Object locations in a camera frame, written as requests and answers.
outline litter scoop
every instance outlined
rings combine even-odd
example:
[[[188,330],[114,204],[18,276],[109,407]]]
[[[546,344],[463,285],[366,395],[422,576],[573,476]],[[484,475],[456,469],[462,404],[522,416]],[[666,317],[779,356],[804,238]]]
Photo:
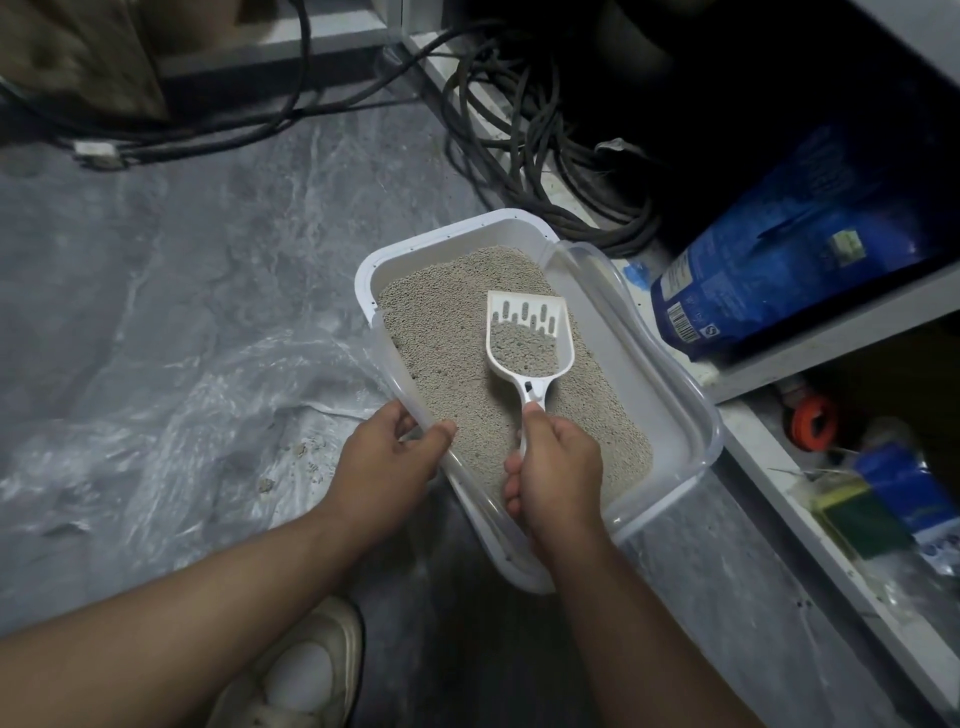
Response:
[[[528,376],[504,366],[491,349],[491,328],[498,323],[529,327],[534,332],[556,339],[556,372],[549,376]],[[514,383],[523,404],[534,401],[543,407],[550,382],[565,375],[573,366],[573,335],[570,332],[566,300],[560,296],[487,291],[487,361],[495,373]],[[523,457],[526,452],[527,433],[523,430],[520,435],[520,456]]]

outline blue package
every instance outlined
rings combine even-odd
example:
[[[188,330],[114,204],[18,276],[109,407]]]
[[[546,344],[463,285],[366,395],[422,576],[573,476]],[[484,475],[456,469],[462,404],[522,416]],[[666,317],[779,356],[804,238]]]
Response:
[[[654,282],[666,343],[701,358],[941,250],[960,218],[935,135],[891,97],[817,129]]]
[[[915,537],[960,517],[943,486],[900,443],[861,453],[853,469]]]

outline white litter box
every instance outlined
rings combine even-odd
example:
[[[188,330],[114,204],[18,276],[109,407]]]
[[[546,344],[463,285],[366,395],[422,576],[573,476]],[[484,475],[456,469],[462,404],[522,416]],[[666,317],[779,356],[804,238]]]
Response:
[[[691,487],[723,444],[716,408],[651,335],[626,282],[592,245],[560,242],[539,217],[502,209],[381,248],[367,256],[354,281],[357,301],[372,330],[372,358],[420,425],[431,426],[436,418],[383,326],[376,297],[393,280],[491,245],[523,251],[541,267],[554,290],[566,298],[570,315],[624,410],[650,439],[653,470],[603,514],[614,541],[620,543]],[[484,493],[457,457],[456,446],[444,458],[443,468],[507,580],[527,592],[552,592],[550,575],[533,555],[526,535],[502,502]]]

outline hand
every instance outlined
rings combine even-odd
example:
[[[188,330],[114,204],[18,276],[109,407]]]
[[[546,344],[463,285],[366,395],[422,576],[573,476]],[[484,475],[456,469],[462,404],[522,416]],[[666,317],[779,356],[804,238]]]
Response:
[[[510,453],[503,469],[507,512],[521,514],[541,557],[552,561],[564,546],[584,536],[606,535],[600,517],[603,459],[600,446],[580,427],[548,416],[529,402],[523,407],[527,456]]]
[[[426,493],[457,425],[438,422],[419,440],[400,442],[417,425],[399,400],[384,404],[347,438],[321,503],[361,549],[396,531]]]

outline blue litter bag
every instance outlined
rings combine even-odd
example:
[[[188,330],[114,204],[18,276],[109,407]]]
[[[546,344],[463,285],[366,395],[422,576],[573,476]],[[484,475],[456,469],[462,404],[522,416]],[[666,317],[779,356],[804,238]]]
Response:
[[[674,261],[651,287],[664,341],[697,359],[940,252],[960,225],[913,90],[817,129]]]

